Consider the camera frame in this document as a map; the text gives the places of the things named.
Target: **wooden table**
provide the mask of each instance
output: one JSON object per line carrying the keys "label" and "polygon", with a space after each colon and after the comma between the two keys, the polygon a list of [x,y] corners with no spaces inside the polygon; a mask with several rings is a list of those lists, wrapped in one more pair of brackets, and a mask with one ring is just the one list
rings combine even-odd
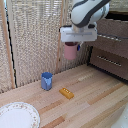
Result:
{"label": "wooden table", "polygon": [[[74,93],[68,100],[59,90]],[[40,128],[110,128],[128,102],[128,86],[93,67],[82,65],[53,76],[50,91],[41,81],[0,95],[0,107],[26,102],[39,112]]]}

